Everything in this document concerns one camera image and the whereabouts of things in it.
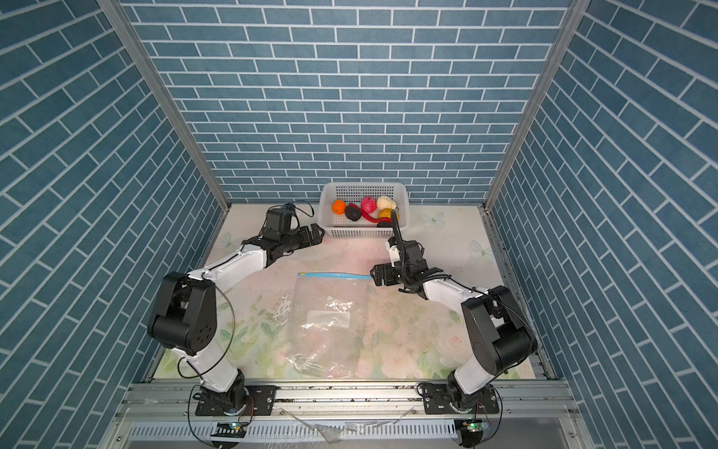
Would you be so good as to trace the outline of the white plastic mesh basket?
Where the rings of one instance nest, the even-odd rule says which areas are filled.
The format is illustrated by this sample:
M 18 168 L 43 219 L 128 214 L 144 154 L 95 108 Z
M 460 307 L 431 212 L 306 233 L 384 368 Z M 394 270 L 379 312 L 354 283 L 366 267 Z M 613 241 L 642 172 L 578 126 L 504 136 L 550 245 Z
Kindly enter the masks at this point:
M 392 237 L 392 219 L 402 231 L 411 222 L 401 183 L 329 183 L 323 188 L 318 224 L 333 238 Z

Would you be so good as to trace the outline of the orange toy fruit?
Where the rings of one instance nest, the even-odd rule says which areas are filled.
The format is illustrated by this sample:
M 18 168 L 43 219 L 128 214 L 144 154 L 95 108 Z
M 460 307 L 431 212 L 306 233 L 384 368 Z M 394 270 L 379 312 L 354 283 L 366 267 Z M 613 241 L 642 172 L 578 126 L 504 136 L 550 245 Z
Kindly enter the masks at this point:
M 347 204 L 340 199 L 336 199 L 331 206 L 332 213 L 334 215 L 344 215 L 345 211 L 347 209 Z

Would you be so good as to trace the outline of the pink toy fruit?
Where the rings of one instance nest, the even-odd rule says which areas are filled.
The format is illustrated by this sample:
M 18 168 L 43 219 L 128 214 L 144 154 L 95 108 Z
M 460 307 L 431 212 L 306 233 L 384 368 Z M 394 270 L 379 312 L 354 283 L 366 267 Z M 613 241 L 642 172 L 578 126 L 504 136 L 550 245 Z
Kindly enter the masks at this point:
M 364 209 L 369 214 L 374 213 L 374 211 L 377 210 L 377 200 L 375 198 L 372 198 L 372 196 L 366 196 L 362 199 L 360 203 L 361 209 Z

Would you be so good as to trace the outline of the clear zip top bag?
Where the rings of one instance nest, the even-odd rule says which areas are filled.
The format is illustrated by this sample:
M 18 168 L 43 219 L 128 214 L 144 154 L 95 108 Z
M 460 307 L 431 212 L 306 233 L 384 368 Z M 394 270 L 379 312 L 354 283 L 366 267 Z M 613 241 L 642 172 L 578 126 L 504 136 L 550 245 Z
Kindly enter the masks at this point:
M 285 325 L 287 360 L 306 376 L 355 376 L 368 311 L 368 275 L 302 272 L 297 275 Z

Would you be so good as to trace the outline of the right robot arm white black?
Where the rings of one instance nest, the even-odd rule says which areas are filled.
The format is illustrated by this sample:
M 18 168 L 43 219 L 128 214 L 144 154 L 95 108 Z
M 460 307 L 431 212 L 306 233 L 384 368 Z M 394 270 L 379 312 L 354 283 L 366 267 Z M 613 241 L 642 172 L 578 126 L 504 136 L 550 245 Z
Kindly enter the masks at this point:
M 448 376 L 447 387 L 447 398 L 458 411 L 477 406 L 493 381 L 538 349 L 534 331 L 506 286 L 470 287 L 441 269 L 411 271 L 402 262 L 376 265 L 370 277 L 377 286 L 398 285 L 403 293 L 463 315 L 472 356 Z

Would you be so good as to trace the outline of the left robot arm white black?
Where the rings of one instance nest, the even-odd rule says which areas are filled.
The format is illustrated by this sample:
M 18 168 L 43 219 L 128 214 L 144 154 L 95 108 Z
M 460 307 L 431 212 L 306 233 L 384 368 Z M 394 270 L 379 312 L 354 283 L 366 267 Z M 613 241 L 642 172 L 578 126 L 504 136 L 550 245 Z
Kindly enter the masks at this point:
M 226 292 L 239 281 L 284 256 L 321 244 L 323 237 L 325 230 L 317 224 L 265 228 L 211 266 L 163 278 L 149 318 L 149 336 L 189 365 L 199 379 L 198 399 L 217 415 L 242 415 L 250 406 L 244 375 L 227 359 L 231 344 L 222 346 L 215 338 L 218 297 L 230 303 Z

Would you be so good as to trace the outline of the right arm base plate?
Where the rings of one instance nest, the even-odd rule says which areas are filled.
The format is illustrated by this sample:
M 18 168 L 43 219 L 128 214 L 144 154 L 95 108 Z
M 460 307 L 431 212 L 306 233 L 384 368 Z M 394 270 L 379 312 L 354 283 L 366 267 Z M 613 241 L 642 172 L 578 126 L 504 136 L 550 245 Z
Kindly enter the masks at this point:
M 449 413 L 499 413 L 498 398 L 489 388 L 464 394 L 455 385 L 418 383 L 415 390 L 424 404 L 427 415 L 448 415 Z

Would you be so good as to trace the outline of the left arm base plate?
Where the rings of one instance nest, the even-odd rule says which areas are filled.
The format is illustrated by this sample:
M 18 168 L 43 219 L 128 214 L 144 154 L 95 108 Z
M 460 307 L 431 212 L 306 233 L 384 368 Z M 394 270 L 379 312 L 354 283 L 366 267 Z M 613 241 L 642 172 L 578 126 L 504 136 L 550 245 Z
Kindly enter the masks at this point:
M 219 393 L 205 387 L 193 394 L 197 416 L 269 416 L 274 407 L 274 385 L 234 385 Z

